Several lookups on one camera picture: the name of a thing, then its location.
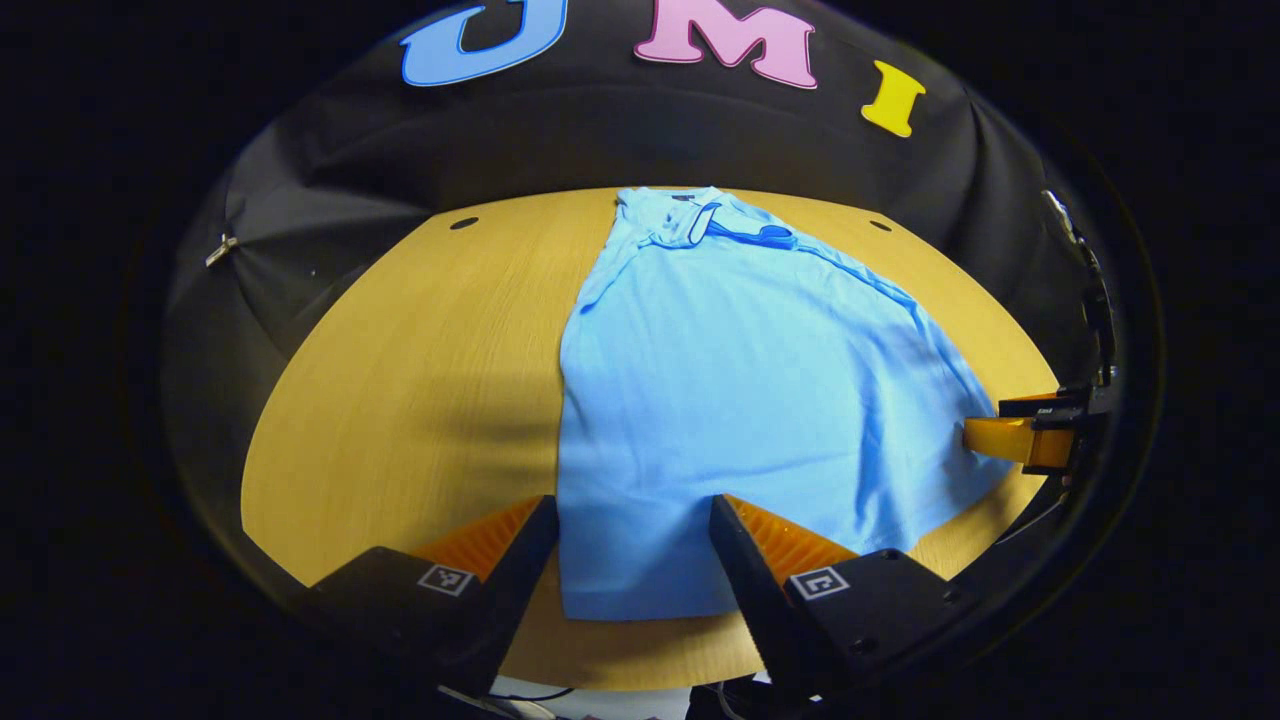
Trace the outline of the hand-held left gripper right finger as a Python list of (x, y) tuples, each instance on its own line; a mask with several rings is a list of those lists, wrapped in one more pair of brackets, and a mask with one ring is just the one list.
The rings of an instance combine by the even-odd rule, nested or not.
[(733, 495), (708, 530), (774, 687), (833, 700), (906, 671), (977, 596), (899, 550), (855, 553)]

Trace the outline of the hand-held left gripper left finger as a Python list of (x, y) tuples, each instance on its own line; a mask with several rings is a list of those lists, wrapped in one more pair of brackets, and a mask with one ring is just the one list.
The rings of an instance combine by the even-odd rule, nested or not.
[(558, 538), (556, 497), (535, 495), (413, 551), (365, 550), (291, 606), (347, 646), (485, 694)]

